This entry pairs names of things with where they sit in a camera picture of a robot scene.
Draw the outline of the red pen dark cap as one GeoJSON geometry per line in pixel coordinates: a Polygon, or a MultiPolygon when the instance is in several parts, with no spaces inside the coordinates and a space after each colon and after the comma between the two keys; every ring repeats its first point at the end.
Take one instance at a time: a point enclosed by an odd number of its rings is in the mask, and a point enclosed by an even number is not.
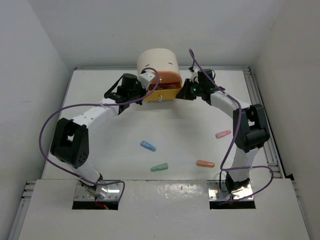
{"type": "Polygon", "coordinates": [[[165,90],[165,89],[177,89],[178,86],[174,85],[174,84],[170,84],[170,85],[159,85],[157,87],[158,90],[165,90]]]}

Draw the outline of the orange top drawer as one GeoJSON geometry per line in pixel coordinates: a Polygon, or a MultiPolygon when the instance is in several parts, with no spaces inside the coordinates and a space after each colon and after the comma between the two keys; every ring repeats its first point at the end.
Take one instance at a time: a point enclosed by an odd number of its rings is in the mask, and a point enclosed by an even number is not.
{"type": "Polygon", "coordinates": [[[182,84],[180,74],[174,71],[159,71],[158,77],[161,79],[159,84],[175,84],[179,86],[182,84]]]}

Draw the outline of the yellow drawer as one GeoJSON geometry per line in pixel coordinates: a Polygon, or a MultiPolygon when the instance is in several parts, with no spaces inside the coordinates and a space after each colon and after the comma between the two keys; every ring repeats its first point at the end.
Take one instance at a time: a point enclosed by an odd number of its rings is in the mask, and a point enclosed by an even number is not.
{"type": "Polygon", "coordinates": [[[148,97],[146,97],[143,101],[144,102],[156,102],[156,101],[168,101],[168,100],[174,100],[176,98],[177,93],[182,88],[181,85],[177,84],[159,84],[159,85],[176,85],[178,88],[175,89],[157,89],[150,94],[148,97]]]}

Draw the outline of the cream drawer cabinet shell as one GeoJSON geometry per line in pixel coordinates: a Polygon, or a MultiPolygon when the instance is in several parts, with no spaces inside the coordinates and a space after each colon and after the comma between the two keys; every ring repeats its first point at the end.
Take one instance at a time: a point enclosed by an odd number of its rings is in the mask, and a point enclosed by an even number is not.
{"type": "Polygon", "coordinates": [[[160,72],[174,72],[180,75],[176,55],[166,48],[153,48],[144,51],[137,59],[136,67],[139,72],[144,68],[153,68],[160,72]]]}

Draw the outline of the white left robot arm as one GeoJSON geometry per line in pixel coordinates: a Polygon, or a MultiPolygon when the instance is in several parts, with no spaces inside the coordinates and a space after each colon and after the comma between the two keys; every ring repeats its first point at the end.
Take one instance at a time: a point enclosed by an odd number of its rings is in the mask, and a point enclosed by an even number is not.
{"type": "Polygon", "coordinates": [[[61,118],[55,128],[50,153],[58,160],[72,167],[81,181],[95,188],[102,175],[94,168],[89,158],[89,134],[108,119],[122,113],[131,101],[147,94],[151,82],[156,78],[151,72],[139,76],[124,73],[112,87],[104,93],[103,99],[88,111],[72,118],[61,118]]]}

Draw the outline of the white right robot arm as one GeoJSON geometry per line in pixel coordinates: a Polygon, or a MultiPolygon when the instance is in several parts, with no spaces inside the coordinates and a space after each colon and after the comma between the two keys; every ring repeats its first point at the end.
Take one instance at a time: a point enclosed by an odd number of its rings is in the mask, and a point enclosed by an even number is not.
{"type": "Polygon", "coordinates": [[[191,77],[184,81],[176,99],[193,101],[201,98],[212,107],[227,114],[233,121],[231,146],[235,155],[230,168],[220,165],[226,173],[225,187],[231,193],[250,182],[250,170],[259,151],[270,139],[267,118],[261,104],[249,104],[230,96],[214,82],[215,72],[211,69],[190,68],[191,77]]]}

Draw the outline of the pink correction tape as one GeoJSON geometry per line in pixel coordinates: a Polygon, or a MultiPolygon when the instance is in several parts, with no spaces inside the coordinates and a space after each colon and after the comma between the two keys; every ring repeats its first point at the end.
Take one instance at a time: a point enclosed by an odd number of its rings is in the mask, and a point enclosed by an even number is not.
{"type": "Polygon", "coordinates": [[[215,137],[216,137],[217,139],[221,139],[221,138],[223,138],[223,137],[226,137],[226,136],[230,135],[231,133],[232,133],[231,130],[224,130],[224,131],[221,131],[221,132],[216,133],[216,134],[215,134],[215,137]]]}

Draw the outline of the blue correction tape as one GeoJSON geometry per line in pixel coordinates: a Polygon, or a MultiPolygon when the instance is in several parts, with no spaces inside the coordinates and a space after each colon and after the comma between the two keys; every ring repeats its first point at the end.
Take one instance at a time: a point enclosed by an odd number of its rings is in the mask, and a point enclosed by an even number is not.
{"type": "Polygon", "coordinates": [[[142,141],[140,142],[140,145],[141,145],[143,148],[146,148],[146,149],[148,149],[148,150],[150,150],[150,151],[152,151],[152,152],[155,152],[155,151],[156,151],[156,147],[153,146],[152,144],[146,142],[145,140],[142,140],[142,141]]]}

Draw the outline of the orange correction tape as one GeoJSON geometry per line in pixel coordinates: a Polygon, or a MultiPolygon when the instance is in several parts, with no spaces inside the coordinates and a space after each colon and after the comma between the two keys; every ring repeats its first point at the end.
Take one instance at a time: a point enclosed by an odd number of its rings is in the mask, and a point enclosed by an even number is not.
{"type": "Polygon", "coordinates": [[[198,167],[205,167],[205,168],[214,168],[215,164],[210,161],[205,161],[205,160],[197,160],[196,165],[198,167]]]}

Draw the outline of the green correction tape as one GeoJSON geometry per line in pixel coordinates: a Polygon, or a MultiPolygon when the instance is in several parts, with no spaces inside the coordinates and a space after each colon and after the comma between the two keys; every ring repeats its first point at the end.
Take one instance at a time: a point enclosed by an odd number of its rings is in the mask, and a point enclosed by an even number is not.
{"type": "Polygon", "coordinates": [[[159,165],[152,166],[150,168],[150,171],[151,172],[159,172],[159,171],[167,170],[168,168],[169,168],[169,165],[167,163],[162,163],[159,165]]]}

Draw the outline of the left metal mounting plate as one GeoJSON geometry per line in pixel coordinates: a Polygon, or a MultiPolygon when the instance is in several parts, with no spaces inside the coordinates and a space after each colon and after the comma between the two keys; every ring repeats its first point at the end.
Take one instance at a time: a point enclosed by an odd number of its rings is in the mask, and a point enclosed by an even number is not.
{"type": "Polygon", "coordinates": [[[107,185],[88,186],[79,181],[75,187],[74,201],[76,202],[93,202],[97,201],[118,201],[123,190],[122,183],[111,181],[102,181],[107,185]]]}

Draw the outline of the metal mounting plate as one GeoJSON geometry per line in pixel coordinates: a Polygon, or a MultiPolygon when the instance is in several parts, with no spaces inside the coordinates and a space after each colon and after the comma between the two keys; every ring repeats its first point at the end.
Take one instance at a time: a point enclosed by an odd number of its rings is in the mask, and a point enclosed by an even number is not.
{"type": "Polygon", "coordinates": [[[118,201],[123,190],[122,183],[111,181],[102,181],[107,185],[88,186],[79,181],[75,187],[74,201],[76,202],[93,202],[97,201],[118,201]]]}
{"type": "Polygon", "coordinates": [[[231,193],[228,192],[224,180],[214,180],[207,182],[208,197],[210,202],[223,202],[223,201],[233,201],[239,200],[247,197],[245,201],[252,201],[254,199],[253,190],[251,183],[246,187],[242,186],[236,190],[232,190],[231,193]]]}

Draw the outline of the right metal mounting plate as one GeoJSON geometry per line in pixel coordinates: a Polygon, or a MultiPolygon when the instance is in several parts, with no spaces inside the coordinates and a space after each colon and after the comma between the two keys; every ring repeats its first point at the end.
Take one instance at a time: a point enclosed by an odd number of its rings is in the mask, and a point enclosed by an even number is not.
{"type": "Polygon", "coordinates": [[[252,201],[254,199],[253,190],[251,183],[246,187],[242,186],[236,190],[232,190],[231,193],[228,192],[224,180],[214,180],[207,182],[208,197],[210,202],[223,202],[223,201],[233,201],[239,200],[247,197],[245,201],[252,201]]]}

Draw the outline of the white front shelf board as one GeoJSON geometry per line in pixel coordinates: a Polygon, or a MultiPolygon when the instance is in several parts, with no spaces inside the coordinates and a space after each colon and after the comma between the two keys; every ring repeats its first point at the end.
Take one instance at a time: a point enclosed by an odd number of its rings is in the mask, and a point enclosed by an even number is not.
{"type": "Polygon", "coordinates": [[[38,180],[22,240],[307,240],[292,183],[277,179],[254,209],[210,209],[205,181],[127,181],[118,210],[72,208],[76,180],[38,180]]]}

